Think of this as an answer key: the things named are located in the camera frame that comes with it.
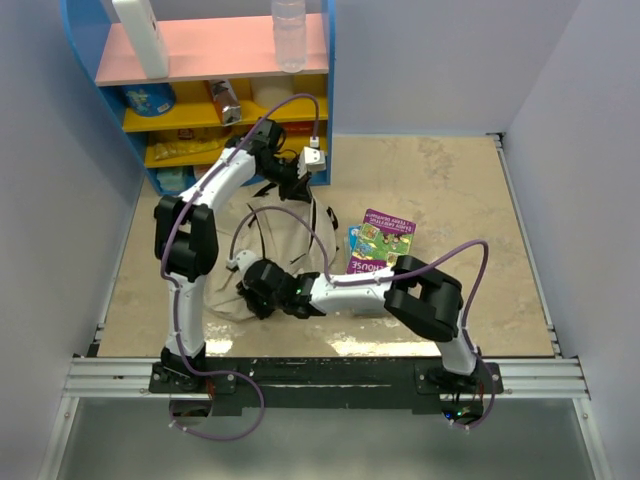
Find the purple treehouse book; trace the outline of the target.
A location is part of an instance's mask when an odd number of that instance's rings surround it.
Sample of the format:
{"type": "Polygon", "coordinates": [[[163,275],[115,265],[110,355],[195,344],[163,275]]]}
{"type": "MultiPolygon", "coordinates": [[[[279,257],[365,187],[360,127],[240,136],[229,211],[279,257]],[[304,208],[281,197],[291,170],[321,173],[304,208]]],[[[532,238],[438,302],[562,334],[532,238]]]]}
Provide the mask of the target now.
{"type": "Polygon", "coordinates": [[[368,209],[360,224],[359,239],[346,262],[347,274],[368,273],[392,267],[411,249],[416,224],[404,218],[368,209]]]}

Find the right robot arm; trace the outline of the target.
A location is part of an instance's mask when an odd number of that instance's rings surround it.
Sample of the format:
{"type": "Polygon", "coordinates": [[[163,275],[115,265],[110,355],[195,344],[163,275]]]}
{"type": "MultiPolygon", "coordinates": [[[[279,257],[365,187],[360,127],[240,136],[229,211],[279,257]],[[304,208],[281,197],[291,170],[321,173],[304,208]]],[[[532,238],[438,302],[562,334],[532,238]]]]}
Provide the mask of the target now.
{"type": "Polygon", "coordinates": [[[258,318],[280,310],[299,319],[343,310],[382,310],[417,336],[433,341],[441,365],[428,374],[437,387],[459,393],[495,393],[495,378],[471,341],[467,320],[471,301],[454,277],[412,256],[368,273],[293,275],[274,261],[243,250],[228,262],[240,274],[238,294],[258,318]]]}

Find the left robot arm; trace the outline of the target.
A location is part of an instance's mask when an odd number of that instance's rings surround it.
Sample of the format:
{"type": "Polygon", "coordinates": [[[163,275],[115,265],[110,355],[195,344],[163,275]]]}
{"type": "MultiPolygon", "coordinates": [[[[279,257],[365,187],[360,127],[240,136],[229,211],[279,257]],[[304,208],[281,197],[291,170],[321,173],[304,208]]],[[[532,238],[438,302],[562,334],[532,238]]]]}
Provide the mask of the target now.
{"type": "Polygon", "coordinates": [[[277,122],[262,118],[246,134],[227,141],[208,172],[178,196],[163,196],[154,209],[154,253],[169,287],[169,334],[152,379],[196,392],[209,376],[202,326],[206,277],[219,254],[216,213],[258,175],[278,188],[281,202],[312,209],[310,175],[298,161],[280,157],[285,137],[277,122]]]}

